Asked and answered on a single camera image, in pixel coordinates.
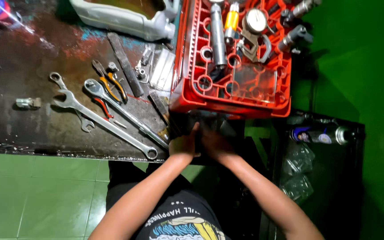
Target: red-handled pliers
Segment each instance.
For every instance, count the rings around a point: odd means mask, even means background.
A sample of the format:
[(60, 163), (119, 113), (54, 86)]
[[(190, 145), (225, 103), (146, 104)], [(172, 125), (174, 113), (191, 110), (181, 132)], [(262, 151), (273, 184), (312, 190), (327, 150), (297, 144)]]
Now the red-handled pliers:
[(93, 99), (99, 103), (99, 105), (102, 107), (103, 111), (104, 111), (104, 114), (106, 115), (107, 118), (105, 118), (109, 123), (112, 123), (114, 124), (115, 126), (120, 126), (120, 127), (123, 127), (123, 128), (127, 128), (124, 124), (118, 122), (117, 120), (115, 120), (115, 116), (110, 114), (109, 113), (109, 110), (108, 110), (108, 106), (106, 105), (106, 103), (101, 100), (99, 97), (93, 97)]

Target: red plastic crate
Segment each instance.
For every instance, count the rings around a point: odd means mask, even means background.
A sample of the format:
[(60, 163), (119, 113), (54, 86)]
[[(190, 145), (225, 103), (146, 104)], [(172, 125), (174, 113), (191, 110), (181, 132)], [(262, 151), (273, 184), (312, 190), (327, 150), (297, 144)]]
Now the red plastic crate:
[[(280, 9), (271, 16), (268, 16), (267, 10), (275, 3), (279, 4)], [(172, 95), (169, 105), (170, 110), (173, 112), (188, 112), (193, 109), (202, 109), (233, 114), (237, 118), (287, 117), (291, 108), (291, 55), (286, 52), (280, 52), (277, 45), (284, 38), (287, 31), (279, 23), (280, 12), (286, 8), (292, 9), (293, 7), (293, 5), (286, 5), (282, 0), (249, 0), (245, 8), (240, 9), (239, 31), (242, 28), (243, 17), (252, 8), (262, 10), (266, 14), (269, 27), (276, 24), (278, 29), (275, 34), (269, 37), (272, 49), (278, 55), (265, 66), (269, 70), (276, 70), (278, 72), (275, 93), (265, 93), (271, 95), (275, 101), (261, 102), (230, 95), (227, 88), (232, 87), (232, 69), (234, 66), (229, 63), (226, 76), (217, 83), (211, 82), (208, 76), (212, 69), (211, 61), (206, 61), (201, 56), (201, 50), (211, 48), (211, 33), (207, 30), (207, 25), (210, 24), (210, 10), (202, 0), (185, 0), (180, 15)], [(222, 12), (223, 22), (228, 11), (229, 6), (226, 5)], [(237, 39), (231, 48), (227, 48), (228, 59), (236, 58), (237, 61), (241, 61), (241, 64), (250, 63), (246, 57), (239, 59), (236, 55), (235, 48), (238, 41)], [(257, 51), (259, 58), (263, 56), (264, 51), (265, 46), (263, 44)], [(206, 88), (201, 87), (203, 82), (206, 83)]]

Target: green wall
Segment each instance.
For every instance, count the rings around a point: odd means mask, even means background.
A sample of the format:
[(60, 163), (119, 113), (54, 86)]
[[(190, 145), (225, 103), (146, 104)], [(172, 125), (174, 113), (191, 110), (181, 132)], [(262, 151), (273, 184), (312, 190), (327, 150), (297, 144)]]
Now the green wall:
[(361, 239), (384, 239), (384, 1), (325, 0), (303, 19), (324, 54), (312, 92), (293, 76), (293, 107), (313, 95), (312, 111), (366, 125)]

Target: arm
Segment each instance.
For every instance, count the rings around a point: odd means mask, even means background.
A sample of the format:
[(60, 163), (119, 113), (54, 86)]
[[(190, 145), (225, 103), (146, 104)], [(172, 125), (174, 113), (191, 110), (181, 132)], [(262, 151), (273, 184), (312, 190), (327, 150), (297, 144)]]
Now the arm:
[(195, 124), (190, 135), (170, 143), (170, 157), (157, 170), (124, 194), (105, 214), (89, 240), (130, 239), (147, 220), (158, 201), (195, 153)]
[(271, 181), (235, 154), (223, 137), (207, 132), (202, 141), (209, 155), (231, 170), (251, 191), (260, 208), (282, 229), (288, 240), (324, 239), (303, 210)]

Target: plastic bag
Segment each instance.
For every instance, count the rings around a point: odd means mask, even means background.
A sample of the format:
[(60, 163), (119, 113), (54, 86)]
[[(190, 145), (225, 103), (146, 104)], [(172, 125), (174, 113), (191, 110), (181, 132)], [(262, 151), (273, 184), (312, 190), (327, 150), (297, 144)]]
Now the plastic bag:
[(305, 201), (314, 192), (309, 179), (303, 174), (290, 178), (280, 188), (297, 204)]
[(314, 158), (315, 154), (307, 144), (289, 141), (282, 169), (289, 176), (309, 172), (312, 170), (312, 160)]

